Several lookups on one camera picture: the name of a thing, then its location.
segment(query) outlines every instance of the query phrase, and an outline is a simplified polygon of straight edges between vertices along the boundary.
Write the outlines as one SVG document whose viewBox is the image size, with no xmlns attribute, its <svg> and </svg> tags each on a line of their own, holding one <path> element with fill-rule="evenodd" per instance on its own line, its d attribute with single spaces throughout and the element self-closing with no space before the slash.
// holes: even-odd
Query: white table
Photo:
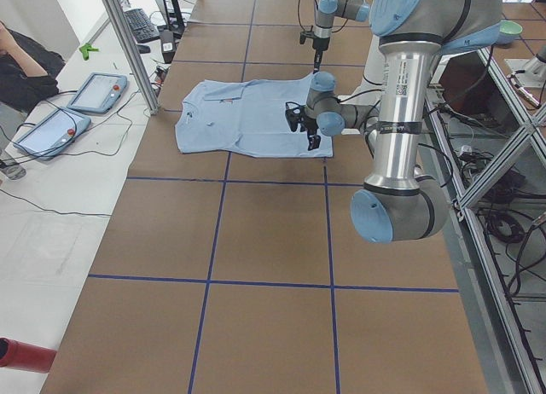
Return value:
<svg viewBox="0 0 546 394">
<path fill-rule="evenodd" d="M 163 59 L 159 41 L 148 45 L 152 52 L 142 55 L 142 60 L 151 74 Z M 76 90 L 91 72 L 128 76 L 125 93 L 105 116 L 92 117 L 95 125 L 115 113 L 138 87 L 111 26 L 93 46 L 100 52 L 91 52 L 90 59 L 84 61 L 76 51 L 57 79 L 60 91 L 68 91 Z M 71 96 L 57 96 L 51 101 L 62 106 Z M 36 123 L 53 109 L 43 102 L 27 122 Z M 84 154 L 33 160 L 24 164 L 24 178 L 10 181 L 2 177 L 0 188 L 47 209 L 111 214 L 148 122 L 148 109 L 140 94 L 121 114 L 131 119 L 133 126 L 115 156 Z M 79 137 L 66 152 L 111 154 L 128 125 L 127 120 L 114 115 Z M 14 158 L 24 156 L 11 144 L 7 150 Z M 58 348 L 107 223 L 107 217 L 42 212 L 0 193 L 0 337 Z M 0 368 L 2 393 L 39 393 L 46 375 Z"/>
</svg>

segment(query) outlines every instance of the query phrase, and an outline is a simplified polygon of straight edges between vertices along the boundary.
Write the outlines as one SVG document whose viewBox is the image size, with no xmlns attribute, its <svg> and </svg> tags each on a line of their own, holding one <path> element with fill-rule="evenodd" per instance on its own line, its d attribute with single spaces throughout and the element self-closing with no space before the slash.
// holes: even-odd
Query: red object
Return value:
<svg viewBox="0 0 546 394">
<path fill-rule="evenodd" d="M 57 351 L 28 345 L 20 341 L 0 339 L 0 367 L 48 373 Z"/>
</svg>

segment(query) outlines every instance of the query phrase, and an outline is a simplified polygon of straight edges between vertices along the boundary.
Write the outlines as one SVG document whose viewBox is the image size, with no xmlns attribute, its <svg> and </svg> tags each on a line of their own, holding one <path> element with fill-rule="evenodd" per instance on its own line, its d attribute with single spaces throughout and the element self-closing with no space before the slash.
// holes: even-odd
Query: light blue shirt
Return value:
<svg viewBox="0 0 546 394">
<path fill-rule="evenodd" d="M 284 116 L 287 101 L 305 103 L 311 78 L 197 84 L 183 99 L 175 127 L 178 148 L 183 153 L 223 149 L 253 157 L 331 157 L 330 137 L 322 136 L 320 148 L 308 151 L 307 134 L 291 132 Z"/>
</svg>

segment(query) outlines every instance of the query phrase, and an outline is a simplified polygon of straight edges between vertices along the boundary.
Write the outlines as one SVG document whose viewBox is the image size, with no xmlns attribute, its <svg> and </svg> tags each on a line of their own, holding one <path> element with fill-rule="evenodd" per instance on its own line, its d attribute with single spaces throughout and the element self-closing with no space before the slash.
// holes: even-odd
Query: grid line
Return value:
<svg viewBox="0 0 546 394">
<path fill-rule="evenodd" d="M 206 303 L 208 301 L 208 293 L 210 291 L 211 286 L 211 278 L 212 278 L 212 266 L 214 265 L 214 257 L 216 254 L 216 245 L 218 242 L 218 233 L 220 231 L 220 223 L 222 221 L 222 210 L 224 208 L 224 199 L 225 199 L 225 189 L 227 187 L 227 177 L 229 174 L 229 162 L 231 161 L 231 153 L 228 154 L 228 159 L 225 163 L 225 173 L 224 173 L 224 185 L 222 186 L 222 195 L 220 196 L 220 206 L 218 207 L 218 218 L 216 221 L 216 228 L 214 230 L 214 240 L 212 241 L 212 250 L 211 250 L 211 260 L 209 262 L 208 266 L 208 273 L 206 276 L 206 286 L 205 286 L 205 294 L 203 296 L 203 306 L 201 308 L 201 314 L 200 314 L 200 320 L 199 320 L 199 328 L 197 331 L 197 338 L 195 341 L 195 350 L 194 350 L 194 360 L 192 362 L 191 367 L 191 375 L 189 376 L 189 385 L 188 385 L 188 394 L 191 394 L 193 388 L 194 388 L 194 382 L 195 382 L 195 372 L 197 370 L 197 361 L 199 358 L 199 349 L 200 349 L 200 342 L 201 337 L 203 334 L 203 326 L 205 323 L 205 313 L 206 313 Z"/>
<path fill-rule="evenodd" d="M 256 13 L 256 2 L 258 0 L 254 0 L 253 4 L 253 13 L 250 16 L 250 27 L 248 29 L 248 40 L 247 40 L 247 50 L 245 51 L 245 61 L 242 65 L 242 75 L 241 75 L 241 82 L 245 81 L 245 72 L 247 70 L 247 60 L 248 60 L 248 50 L 250 49 L 250 40 L 253 35 L 253 23 L 254 23 L 254 14 Z"/>
<path fill-rule="evenodd" d="M 359 285 L 321 285 L 314 283 L 285 283 L 273 281 L 229 281 L 189 279 L 176 277 L 153 277 L 133 275 L 105 275 L 89 274 L 91 279 L 109 279 L 115 281 L 156 281 L 165 283 L 198 283 L 202 285 L 252 286 L 252 287 L 295 287 L 306 289 L 334 289 L 334 290 L 364 290 L 370 292 L 405 292 L 405 293 L 459 293 L 459 289 L 442 287 L 393 287 L 393 286 L 359 286 Z"/>
<path fill-rule="evenodd" d="M 189 25 L 206 25 L 206 26 L 248 26 L 247 23 L 213 23 L 213 22 L 210 22 L 210 21 L 190 21 L 189 22 Z M 269 26 L 269 27 L 298 27 L 299 28 L 299 25 L 298 24 L 295 24 L 295 25 L 292 25 L 290 23 L 285 23 L 285 24 L 279 24 L 279 23 L 254 23 L 253 24 L 254 26 Z M 332 29 L 338 29 L 338 28 L 341 28 L 341 27 L 344 27 L 345 29 L 369 29 L 371 26 L 370 25 L 361 25 L 361 26 L 358 26 L 358 25 L 347 25 L 347 26 L 342 26 L 342 25 L 334 25 L 332 26 Z"/>
<path fill-rule="evenodd" d="M 322 166 L 322 171 L 324 173 L 324 198 L 326 201 L 326 229 L 328 235 L 328 262 L 330 268 L 330 301 L 332 304 L 332 335 L 334 339 L 335 392 L 336 394 L 341 394 L 340 350 L 338 345 L 338 322 L 335 309 L 334 252 L 332 248 L 332 225 L 330 224 L 330 201 L 328 197 L 328 173 L 326 165 Z"/>
<path fill-rule="evenodd" d="M 546 20 L 546 17 L 544 17 L 544 16 L 543 16 L 543 14 L 542 14 L 542 13 L 540 13 L 540 12 L 538 11 L 538 9 L 537 9 L 537 8 L 535 8 L 535 6 L 534 6 L 534 5 L 532 4 L 532 3 L 529 3 L 529 4 L 530 4 L 530 5 L 531 5 L 531 7 L 533 8 L 533 10 L 534 10 L 535 12 L 537 12 L 537 14 L 538 14 L 538 15 L 539 15 L 540 17 L 542 17 L 542 18 L 543 18 L 543 20 Z"/>
<path fill-rule="evenodd" d="M 258 185 L 301 185 L 311 187 L 321 187 L 324 183 L 299 183 L 299 182 L 281 182 L 281 181 L 252 181 L 240 179 L 210 179 L 210 178 L 176 178 L 176 177 L 127 177 L 128 181 L 179 181 L 181 183 L 237 183 L 237 184 L 258 184 Z M 328 183 L 329 187 L 350 187 L 361 188 L 361 183 Z"/>
<path fill-rule="evenodd" d="M 268 65 L 268 66 L 309 66 L 309 63 L 282 63 L 275 61 L 204 61 L 204 60 L 173 60 L 176 63 L 206 63 L 206 64 L 250 64 L 250 65 Z M 364 64 L 345 64 L 345 63 L 328 63 L 323 64 L 323 67 L 355 67 L 365 68 Z"/>
</svg>

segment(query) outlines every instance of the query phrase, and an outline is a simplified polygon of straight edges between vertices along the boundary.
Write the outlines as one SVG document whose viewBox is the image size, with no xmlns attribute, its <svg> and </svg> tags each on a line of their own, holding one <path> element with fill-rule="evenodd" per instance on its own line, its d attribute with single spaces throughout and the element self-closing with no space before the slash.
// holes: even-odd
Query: cardboard table surface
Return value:
<svg viewBox="0 0 546 394">
<path fill-rule="evenodd" d="M 352 227 L 360 136 L 332 159 L 178 152 L 201 80 L 312 70 L 295 6 L 198 0 L 43 394 L 488 392 L 443 236 L 378 246 Z M 339 93 L 370 38 L 336 33 Z"/>
</svg>

